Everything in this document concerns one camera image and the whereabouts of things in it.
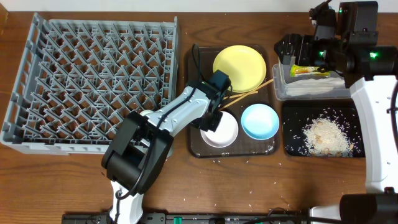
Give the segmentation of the pink white bowl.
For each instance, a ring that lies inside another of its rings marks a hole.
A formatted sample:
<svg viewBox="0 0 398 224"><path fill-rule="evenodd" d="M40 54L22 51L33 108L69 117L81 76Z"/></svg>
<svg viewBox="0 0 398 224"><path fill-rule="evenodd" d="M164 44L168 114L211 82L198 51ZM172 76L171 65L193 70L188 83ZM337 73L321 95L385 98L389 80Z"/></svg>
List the pink white bowl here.
<svg viewBox="0 0 398 224"><path fill-rule="evenodd" d="M231 145L239 133L238 122L228 112L222 111L221 121L216 131L200 131L203 140L212 147L226 147Z"/></svg>

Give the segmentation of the yellow green snack wrapper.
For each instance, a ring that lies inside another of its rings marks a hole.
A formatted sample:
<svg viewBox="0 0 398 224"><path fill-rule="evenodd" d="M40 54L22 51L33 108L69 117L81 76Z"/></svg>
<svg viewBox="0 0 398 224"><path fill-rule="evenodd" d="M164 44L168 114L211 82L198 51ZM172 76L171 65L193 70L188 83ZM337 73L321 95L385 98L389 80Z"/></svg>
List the yellow green snack wrapper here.
<svg viewBox="0 0 398 224"><path fill-rule="evenodd" d="M300 66L300 65L293 65L290 69L290 76L291 77L300 77L305 75L315 75L315 76L323 76L323 77L330 77L330 71L320 71L319 67L310 67L310 66Z"/></svg>

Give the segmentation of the white napkin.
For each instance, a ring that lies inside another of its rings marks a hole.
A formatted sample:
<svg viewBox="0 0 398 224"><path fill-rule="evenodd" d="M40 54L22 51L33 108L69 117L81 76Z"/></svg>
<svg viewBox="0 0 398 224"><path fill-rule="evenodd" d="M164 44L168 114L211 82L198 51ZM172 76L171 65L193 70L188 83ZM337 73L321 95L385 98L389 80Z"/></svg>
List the white napkin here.
<svg viewBox="0 0 398 224"><path fill-rule="evenodd" d="M336 77L317 80L311 78L287 84L286 94L289 96L319 95L335 88L345 88L345 81Z"/></svg>

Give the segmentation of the light blue bowl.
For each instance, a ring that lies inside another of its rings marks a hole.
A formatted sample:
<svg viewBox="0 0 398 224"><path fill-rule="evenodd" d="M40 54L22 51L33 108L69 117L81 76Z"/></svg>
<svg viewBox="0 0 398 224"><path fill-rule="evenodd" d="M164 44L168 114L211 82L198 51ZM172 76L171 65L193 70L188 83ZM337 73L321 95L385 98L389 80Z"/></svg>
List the light blue bowl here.
<svg viewBox="0 0 398 224"><path fill-rule="evenodd" d="M279 116L265 104L248 106L241 115L243 131L252 139L267 140L273 138L279 130Z"/></svg>

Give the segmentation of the white paper cup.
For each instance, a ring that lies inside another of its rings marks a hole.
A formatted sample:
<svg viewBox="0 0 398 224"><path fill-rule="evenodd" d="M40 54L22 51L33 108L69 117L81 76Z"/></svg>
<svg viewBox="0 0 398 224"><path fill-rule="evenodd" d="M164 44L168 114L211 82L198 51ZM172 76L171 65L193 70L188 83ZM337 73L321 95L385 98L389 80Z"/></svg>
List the white paper cup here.
<svg viewBox="0 0 398 224"><path fill-rule="evenodd" d="M152 110L143 110L143 111L140 112L140 115L141 116L146 116L147 114L151 114L151 113L153 113Z"/></svg>

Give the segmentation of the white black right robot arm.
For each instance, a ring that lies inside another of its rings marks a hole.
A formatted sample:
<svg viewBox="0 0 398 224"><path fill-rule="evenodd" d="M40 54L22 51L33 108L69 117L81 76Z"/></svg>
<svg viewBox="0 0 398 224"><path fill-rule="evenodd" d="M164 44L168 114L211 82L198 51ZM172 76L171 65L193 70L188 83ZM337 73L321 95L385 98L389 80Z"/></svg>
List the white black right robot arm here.
<svg viewBox="0 0 398 224"><path fill-rule="evenodd" d="M323 1L309 10L313 35L288 34L279 57L280 100L350 97L366 158L366 193L313 207L307 223L397 222L397 47L379 45L376 1Z"/></svg>

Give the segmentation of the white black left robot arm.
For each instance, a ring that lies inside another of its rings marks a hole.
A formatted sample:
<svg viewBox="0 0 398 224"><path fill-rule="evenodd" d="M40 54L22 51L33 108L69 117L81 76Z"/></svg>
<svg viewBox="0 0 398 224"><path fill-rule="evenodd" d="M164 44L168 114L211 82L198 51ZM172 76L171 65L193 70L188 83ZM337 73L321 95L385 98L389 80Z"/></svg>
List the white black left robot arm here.
<svg viewBox="0 0 398 224"><path fill-rule="evenodd" d="M165 107L124 118L101 161L114 195L108 223L141 219L143 196L158 178L174 137L189 124L215 131L222 117L218 107L230 86L229 76L217 70L208 81L189 82Z"/></svg>

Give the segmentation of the clear plastic waste bin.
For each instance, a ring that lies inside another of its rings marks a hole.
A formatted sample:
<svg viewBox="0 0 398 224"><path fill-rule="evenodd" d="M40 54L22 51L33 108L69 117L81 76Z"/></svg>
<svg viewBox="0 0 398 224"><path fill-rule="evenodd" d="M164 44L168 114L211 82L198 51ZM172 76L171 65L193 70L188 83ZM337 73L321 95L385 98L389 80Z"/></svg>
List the clear plastic waste bin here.
<svg viewBox="0 0 398 224"><path fill-rule="evenodd" d="M348 99L349 89L345 87L343 77L336 72L328 76L322 75L301 75L291 76L290 65L283 65L280 62L273 65L272 76L274 79L274 90L276 98L285 100L327 100L327 99Z"/></svg>

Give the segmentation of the grey plastic dishwasher rack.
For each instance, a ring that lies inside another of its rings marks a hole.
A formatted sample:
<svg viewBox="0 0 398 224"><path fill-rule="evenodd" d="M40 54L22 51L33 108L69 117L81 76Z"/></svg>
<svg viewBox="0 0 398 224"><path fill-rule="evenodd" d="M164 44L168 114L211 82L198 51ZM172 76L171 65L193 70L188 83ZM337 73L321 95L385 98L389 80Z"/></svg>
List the grey plastic dishwasher rack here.
<svg viewBox="0 0 398 224"><path fill-rule="evenodd" d="M46 20L35 14L1 129L24 154L103 154L131 112L175 98L172 22Z"/></svg>

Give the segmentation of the lower wooden chopstick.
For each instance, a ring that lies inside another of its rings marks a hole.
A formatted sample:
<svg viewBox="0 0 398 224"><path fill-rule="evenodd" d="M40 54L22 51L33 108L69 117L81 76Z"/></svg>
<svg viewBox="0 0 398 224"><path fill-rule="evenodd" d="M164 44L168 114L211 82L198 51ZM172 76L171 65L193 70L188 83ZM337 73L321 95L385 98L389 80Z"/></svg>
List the lower wooden chopstick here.
<svg viewBox="0 0 398 224"><path fill-rule="evenodd" d="M270 79L270 80L266 81L265 83L259 85L259 86L258 86L257 88L255 88L254 90L249 91L249 93L247 93L246 95L243 95L243 96L241 96L241 97L239 97L239 98L236 98L235 100L231 101L230 103L227 103L226 105L222 106L222 107L220 108L220 110L226 109L227 107L229 107L229 106L231 106L231 105L233 105L233 104L239 102L240 100L242 100L242 99L244 99L245 97L249 96L250 93L252 93L252 92L254 92L254 91L256 91L256 90L259 91L261 88L267 86L268 84L272 83L273 81L274 81L274 79Z"/></svg>

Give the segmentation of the wooden chopstick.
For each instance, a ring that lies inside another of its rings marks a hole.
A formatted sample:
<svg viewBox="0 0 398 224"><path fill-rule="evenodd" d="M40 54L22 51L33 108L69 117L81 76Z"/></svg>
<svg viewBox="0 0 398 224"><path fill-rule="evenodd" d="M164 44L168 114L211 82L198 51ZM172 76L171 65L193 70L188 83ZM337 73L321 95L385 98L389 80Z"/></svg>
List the wooden chopstick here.
<svg viewBox="0 0 398 224"><path fill-rule="evenodd" d="M256 91L256 90L259 91L261 88L267 86L268 84L272 83L273 81L274 81L274 79L270 79L270 80L266 81L265 83L259 85L259 86L258 86L257 88L255 88L254 90L249 91L249 93L247 93L246 95L243 95L243 96L241 96L241 97L239 97L239 98L236 98L235 100L231 101L230 103L227 103L226 105L222 106L222 107L220 108L220 110L226 109L227 107L229 107L229 106L231 106L231 105L233 105L233 104L239 102L240 100L242 100L242 99L244 99L245 97L249 96L250 93L252 93L252 92L254 92L254 91Z"/></svg>
<svg viewBox="0 0 398 224"><path fill-rule="evenodd" d="M243 95L246 95L247 93L240 93L240 94L235 94L235 95L231 95L231 96L225 96L223 98L223 100L228 100L228 99L232 99L232 98L239 98L239 97L241 97ZM250 95L257 94L257 93L258 93L258 91L256 90L256 91L250 93Z"/></svg>

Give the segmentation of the dark brown serving tray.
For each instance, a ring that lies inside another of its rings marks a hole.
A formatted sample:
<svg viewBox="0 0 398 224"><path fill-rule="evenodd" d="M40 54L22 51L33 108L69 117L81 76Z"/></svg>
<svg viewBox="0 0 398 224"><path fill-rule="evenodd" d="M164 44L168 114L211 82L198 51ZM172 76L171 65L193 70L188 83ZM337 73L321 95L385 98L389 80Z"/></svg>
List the dark brown serving tray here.
<svg viewBox="0 0 398 224"><path fill-rule="evenodd" d="M268 63L268 55L266 50L259 45L249 45L253 49L257 50L263 57L266 63ZM201 56L201 71L203 72L206 80L210 79L212 75L213 62L216 55L227 48L222 47L200 47ZM197 69L195 67L192 51L189 50L184 56L184 75L188 81L197 79ZM272 96L273 84L268 84L267 86L258 90L256 94L249 95L239 102L227 107L226 112L234 116L238 122L238 135L232 144L226 147L213 147L205 142L202 138L199 129L192 125L187 126L187 146L188 150L197 158L216 158L216 157L232 157L232 156L259 156L259 155L271 155L280 146L280 121L278 118L273 119L278 125L277 132L269 139L256 140L249 137L241 125L241 117L244 111L255 104L264 104L270 106L275 110L274 103L275 98Z"/></svg>

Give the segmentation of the upper wooden chopstick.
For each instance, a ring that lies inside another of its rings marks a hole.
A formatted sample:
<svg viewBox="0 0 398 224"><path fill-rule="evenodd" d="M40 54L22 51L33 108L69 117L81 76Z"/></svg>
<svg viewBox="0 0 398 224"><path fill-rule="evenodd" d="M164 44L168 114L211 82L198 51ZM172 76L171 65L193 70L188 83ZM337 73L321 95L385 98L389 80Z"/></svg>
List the upper wooden chopstick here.
<svg viewBox="0 0 398 224"><path fill-rule="evenodd" d="M235 95L231 95L231 96L225 96L223 98L223 100L228 100L228 99L232 99L232 98L239 98L239 97L241 97L243 95L246 95L247 93L240 93L240 94L235 94ZM258 91L256 90L256 91L250 93L250 95L257 94L257 93L258 93Z"/></svg>

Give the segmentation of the yellow round plate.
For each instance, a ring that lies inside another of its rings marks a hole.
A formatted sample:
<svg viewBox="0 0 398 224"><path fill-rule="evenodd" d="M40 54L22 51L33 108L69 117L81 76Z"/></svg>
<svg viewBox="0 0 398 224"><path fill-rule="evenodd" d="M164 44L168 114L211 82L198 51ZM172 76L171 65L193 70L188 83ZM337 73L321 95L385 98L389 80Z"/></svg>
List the yellow round plate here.
<svg viewBox="0 0 398 224"><path fill-rule="evenodd" d="M232 91L245 93L263 83L267 65L262 55L246 45L232 45L223 49L213 62L213 71L227 74Z"/></svg>

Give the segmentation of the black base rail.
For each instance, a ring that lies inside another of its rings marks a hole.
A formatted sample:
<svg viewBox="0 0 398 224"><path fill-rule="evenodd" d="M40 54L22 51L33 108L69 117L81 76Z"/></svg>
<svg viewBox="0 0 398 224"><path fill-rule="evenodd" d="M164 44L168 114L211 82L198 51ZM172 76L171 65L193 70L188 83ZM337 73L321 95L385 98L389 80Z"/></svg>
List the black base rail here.
<svg viewBox="0 0 398 224"><path fill-rule="evenodd" d="M166 215L164 213L144 213L138 223L141 224L209 224L246 223L265 217L292 217L294 214L274 213L271 215ZM61 224L107 224L112 223L107 213L64 214Z"/></svg>

